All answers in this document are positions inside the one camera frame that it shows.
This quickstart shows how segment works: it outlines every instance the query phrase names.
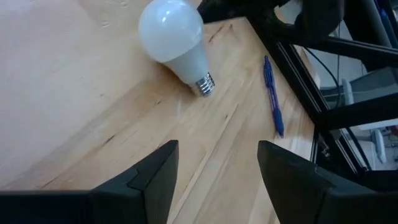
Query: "black metal frame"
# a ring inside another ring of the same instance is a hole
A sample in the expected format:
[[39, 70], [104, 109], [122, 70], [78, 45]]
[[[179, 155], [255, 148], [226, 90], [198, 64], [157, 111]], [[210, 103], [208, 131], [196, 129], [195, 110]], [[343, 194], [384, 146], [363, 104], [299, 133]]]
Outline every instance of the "black metal frame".
[[282, 23], [276, 17], [274, 8], [285, 2], [253, 0], [240, 3], [204, 0], [198, 10], [205, 23], [239, 16], [247, 17], [313, 121], [315, 129], [330, 148], [331, 156], [340, 167], [339, 175], [358, 183], [365, 183], [364, 177], [372, 172], [369, 162], [356, 141], [355, 146], [365, 165], [360, 163], [340, 129], [346, 128], [350, 133], [351, 126], [398, 117], [398, 107], [391, 106], [398, 102], [398, 93], [331, 110], [292, 44], [357, 58], [364, 62], [372, 61], [378, 66], [393, 67], [398, 67], [398, 50], [334, 37], [327, 37], [318, 42], [308, 41], [299, 30]]

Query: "led bulb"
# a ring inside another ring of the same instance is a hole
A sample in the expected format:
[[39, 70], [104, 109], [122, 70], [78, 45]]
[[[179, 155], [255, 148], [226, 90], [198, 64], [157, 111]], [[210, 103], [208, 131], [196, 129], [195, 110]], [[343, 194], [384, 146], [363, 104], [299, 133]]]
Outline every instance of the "led bulb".
[[139, 35], [148, 55], [168, 66], [195, 94], [213, 91], [203, 21], [193, 6], [182, 0], [152, 1], [141, 14]]

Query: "pen grip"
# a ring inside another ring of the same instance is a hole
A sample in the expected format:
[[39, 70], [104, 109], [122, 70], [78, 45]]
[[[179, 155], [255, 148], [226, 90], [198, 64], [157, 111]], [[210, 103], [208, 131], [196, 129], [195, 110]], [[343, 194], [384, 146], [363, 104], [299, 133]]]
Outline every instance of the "pen grip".
[[276, 108], [272, 111], [272, 114], [274, 115], [276, 131], [278, 132], [280, 137], [283, 137], [285, 128], [284, 128], [284, 122], [282, 120], [282, 113], [280, 112], [279, 108]]

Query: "black plastic part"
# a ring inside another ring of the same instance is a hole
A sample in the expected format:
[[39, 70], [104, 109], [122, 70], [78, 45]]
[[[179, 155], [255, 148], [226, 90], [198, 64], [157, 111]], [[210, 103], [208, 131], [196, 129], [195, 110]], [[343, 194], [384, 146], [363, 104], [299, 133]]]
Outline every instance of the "black plastic part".
[[165, 224], [174, 194], [178, 141], [90, 191], [0, 193], [0, 223]]
[[396, 192], [377, 193], [267, 141], [257, 158], [281, 224], [398, 222]]
[[378, 192], [398, 192], [398, 171], [374, 170], [366, 172], [363, 185]]

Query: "wooden tabletop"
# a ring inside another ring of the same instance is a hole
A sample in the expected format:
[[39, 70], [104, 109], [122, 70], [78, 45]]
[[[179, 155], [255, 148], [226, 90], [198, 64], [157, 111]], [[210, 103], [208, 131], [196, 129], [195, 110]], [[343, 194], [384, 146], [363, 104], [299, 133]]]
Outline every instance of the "wooden tabletop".
[[0, 2], [0, 188], [91, 189], [178, 139], [169, 223], [274, 223], [258, 141], [309, 158], [313, 123], [272, 61], [277, 137], [267, 50], [244, 18], [205, 25], [216, 89], [195, 97], [140, 46], [148, 2]]

